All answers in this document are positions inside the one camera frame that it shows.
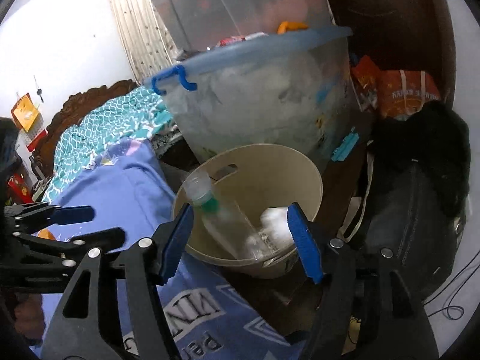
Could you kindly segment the person left hand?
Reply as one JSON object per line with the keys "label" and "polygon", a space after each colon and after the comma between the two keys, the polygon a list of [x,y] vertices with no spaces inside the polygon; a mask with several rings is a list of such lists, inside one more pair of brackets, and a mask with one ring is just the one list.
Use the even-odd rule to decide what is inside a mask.
{"label": "person left hand", "polygon": [[30,294],[15,308],[15,328],[28,340],[39,341],[46,329],[42,296]]}

